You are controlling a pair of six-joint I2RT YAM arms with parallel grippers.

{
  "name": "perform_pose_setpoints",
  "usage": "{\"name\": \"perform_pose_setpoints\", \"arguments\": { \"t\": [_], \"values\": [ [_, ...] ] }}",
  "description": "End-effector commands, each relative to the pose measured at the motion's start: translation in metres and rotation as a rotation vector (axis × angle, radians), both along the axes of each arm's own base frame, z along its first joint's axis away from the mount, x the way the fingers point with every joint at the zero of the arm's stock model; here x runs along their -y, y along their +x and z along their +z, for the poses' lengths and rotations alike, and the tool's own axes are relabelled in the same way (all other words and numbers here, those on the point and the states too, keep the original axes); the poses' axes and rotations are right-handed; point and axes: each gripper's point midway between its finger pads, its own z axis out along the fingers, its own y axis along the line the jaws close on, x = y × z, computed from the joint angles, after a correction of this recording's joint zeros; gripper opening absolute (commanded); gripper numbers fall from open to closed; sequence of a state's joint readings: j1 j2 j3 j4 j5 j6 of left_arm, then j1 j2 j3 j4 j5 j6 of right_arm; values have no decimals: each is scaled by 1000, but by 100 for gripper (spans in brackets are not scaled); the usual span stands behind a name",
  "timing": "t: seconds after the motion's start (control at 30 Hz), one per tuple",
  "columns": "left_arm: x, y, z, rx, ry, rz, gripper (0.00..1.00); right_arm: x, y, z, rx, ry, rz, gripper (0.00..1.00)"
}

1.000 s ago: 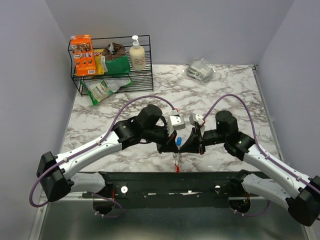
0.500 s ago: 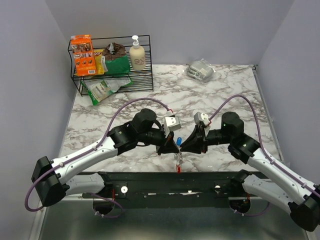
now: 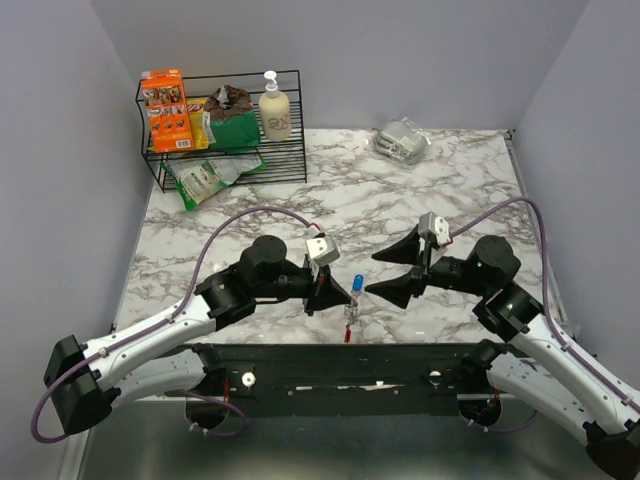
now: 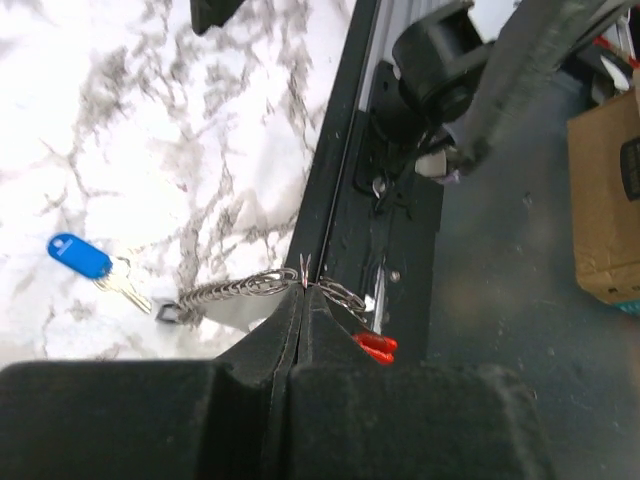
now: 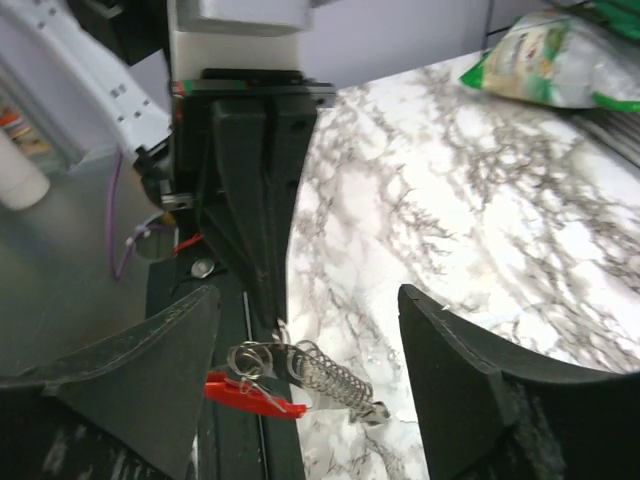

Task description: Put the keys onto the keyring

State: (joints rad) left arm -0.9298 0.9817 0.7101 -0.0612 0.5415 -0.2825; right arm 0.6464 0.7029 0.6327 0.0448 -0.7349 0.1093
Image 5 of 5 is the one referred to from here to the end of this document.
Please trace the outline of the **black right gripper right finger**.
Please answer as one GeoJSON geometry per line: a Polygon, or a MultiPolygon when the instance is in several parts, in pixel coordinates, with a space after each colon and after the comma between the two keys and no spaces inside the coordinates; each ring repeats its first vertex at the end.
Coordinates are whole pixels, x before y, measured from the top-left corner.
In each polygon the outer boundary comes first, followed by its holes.
{"type": "Polygon", "coordinates": [[[639,377],[564,363],[398,292],[433,479],[635,479],[639,377]]]}

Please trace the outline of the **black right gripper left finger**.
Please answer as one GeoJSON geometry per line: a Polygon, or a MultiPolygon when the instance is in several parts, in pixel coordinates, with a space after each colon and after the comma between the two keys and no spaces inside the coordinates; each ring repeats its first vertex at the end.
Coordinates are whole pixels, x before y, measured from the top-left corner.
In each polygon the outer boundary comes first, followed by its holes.
{"type": "Polygon", "coordinates": [[[4,479],[183,479],[220,297],[202,286],[145,322],[1,381],[4,479]]]}

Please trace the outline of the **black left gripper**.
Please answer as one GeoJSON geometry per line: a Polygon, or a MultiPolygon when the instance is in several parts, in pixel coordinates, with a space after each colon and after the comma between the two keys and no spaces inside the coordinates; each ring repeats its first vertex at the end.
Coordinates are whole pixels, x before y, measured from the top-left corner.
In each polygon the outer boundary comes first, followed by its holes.
{"type": "Polygon", "coordinates": [[[317,113],[333,106],[335,86],[297,70],[208,68],[172,82],[170,94],[171,167],[159,182],[160,205],[202,203],[207,242],[246,288],[259,320],[286,319],[298,185],[317,113]]]}

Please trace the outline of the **red handled key organizer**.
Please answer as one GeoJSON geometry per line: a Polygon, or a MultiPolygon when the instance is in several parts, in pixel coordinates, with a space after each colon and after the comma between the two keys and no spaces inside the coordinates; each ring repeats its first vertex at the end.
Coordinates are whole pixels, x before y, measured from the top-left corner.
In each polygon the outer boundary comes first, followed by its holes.
{"type": "Polygon", "coordinates": [[[310,411],[345,410],[351,423],[379,426],[391,418],[372,385],[311,340],[290,341],[283,323],[269,342],[245,341],[229,349],[226,363],[208,372],[204,397],[251,414],[297,420],[310,411]],[[303,391],[309,405],[288,401],[263,384],[278,380],[303,391]]]}

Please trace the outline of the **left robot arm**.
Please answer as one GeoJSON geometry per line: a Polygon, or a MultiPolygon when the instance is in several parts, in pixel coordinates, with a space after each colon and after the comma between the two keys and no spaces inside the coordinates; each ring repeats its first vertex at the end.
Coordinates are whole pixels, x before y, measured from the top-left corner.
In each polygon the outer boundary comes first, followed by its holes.
{"type": "Polygon", "coordinates": [[[286,255],[318,111],[301,70],[315,1],[5,1],[110,126],[158,206],[240,279],[261,322],[287,317],[286,255]]]}

